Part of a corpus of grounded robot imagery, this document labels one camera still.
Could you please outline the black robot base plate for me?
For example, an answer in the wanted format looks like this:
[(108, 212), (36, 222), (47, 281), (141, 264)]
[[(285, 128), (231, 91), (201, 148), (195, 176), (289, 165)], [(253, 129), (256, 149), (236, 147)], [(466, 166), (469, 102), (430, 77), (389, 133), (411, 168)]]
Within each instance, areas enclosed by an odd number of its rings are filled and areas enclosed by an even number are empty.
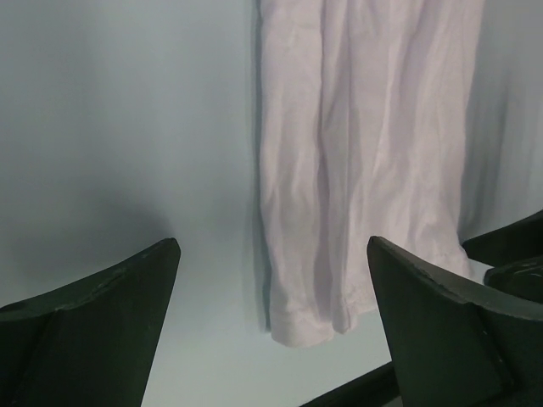
[(402, 406), (400, 390), (391, 362), (302, 404), (302, 407), (381, 406)]

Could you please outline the white graphic tank top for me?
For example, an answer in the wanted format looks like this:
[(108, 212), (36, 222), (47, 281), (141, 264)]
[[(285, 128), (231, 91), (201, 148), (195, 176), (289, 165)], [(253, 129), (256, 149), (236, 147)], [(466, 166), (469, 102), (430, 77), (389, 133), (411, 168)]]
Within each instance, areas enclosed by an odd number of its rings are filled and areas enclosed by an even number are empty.
[(260, 4), (260, 208), (272, 338), (352, 330), (381, 236), (467, 276), (457, 235), (480, 1)]

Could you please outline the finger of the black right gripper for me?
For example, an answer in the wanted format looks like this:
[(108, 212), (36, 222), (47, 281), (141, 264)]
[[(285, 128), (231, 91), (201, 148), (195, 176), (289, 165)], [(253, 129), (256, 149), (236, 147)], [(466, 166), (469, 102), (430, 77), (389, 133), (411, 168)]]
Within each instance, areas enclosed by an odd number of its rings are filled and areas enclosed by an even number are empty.
[(462, 243), (469, 259), (493, 267), (542, 255), (542, 211)]
[(519, 260), (487, 270), (484, 285), (503, 293), (542, 303), (542, 257)]

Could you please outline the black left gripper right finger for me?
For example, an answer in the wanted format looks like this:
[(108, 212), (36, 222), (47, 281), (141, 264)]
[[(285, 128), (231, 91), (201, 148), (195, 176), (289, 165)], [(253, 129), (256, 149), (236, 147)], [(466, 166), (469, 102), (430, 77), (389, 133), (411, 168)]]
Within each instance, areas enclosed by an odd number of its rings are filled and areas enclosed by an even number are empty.
[(542, 306), (383, 237), (367, 259), (405, 406), (540, 406)]

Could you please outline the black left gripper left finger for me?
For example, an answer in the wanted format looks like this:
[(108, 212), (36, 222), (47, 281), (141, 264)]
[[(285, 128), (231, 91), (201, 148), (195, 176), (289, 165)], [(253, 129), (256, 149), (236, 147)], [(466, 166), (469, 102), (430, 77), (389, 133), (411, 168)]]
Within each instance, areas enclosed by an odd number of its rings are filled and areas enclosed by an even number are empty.
[(3, 406), (139, 406), (181, 249), (132, 257), (1, 309)]

